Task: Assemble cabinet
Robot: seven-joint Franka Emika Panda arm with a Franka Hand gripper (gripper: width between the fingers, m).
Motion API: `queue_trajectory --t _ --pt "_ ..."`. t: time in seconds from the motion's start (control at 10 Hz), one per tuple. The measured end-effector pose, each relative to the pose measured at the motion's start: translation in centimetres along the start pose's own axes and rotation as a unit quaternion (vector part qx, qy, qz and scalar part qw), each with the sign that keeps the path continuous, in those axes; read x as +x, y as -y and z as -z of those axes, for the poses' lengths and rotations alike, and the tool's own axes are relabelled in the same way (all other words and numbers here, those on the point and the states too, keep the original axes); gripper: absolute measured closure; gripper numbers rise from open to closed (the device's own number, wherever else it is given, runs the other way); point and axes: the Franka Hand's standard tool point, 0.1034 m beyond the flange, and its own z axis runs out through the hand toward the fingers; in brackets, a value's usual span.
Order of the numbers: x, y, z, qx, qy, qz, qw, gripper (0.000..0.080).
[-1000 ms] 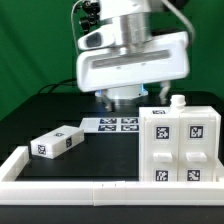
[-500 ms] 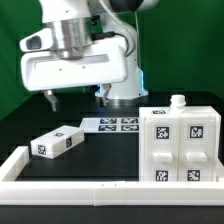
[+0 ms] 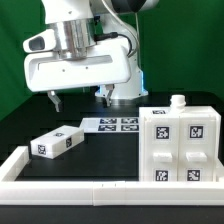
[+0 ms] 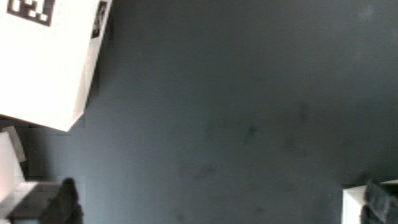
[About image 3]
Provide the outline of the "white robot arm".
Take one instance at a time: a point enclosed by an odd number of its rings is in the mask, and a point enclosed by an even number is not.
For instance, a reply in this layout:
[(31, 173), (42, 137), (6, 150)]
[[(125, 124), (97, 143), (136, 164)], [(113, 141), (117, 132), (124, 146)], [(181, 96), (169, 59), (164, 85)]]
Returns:
[(41, 0), (47, 29), (23, 43), (25, 79), (56, 107), (58, 90), (97, 86), (108, 104), (144, 97), (138, 32), (119, 16), (159, 0)]

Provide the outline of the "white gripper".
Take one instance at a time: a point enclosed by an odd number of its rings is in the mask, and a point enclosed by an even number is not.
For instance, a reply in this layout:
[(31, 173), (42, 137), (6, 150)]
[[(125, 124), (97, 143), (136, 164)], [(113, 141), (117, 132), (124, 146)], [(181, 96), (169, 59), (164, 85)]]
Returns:
[(87, 57), (81, 60), (61, 60), (56, 52), (30, 54), (24, 70), (28, 88), (32, 92), (48, 91), (57, 112), (62, 111), (62, 101), (52, 90), (105, 85), (110, 107), (114, 84), (131, 77), (125, 41), (99, 42), (88, 48)]

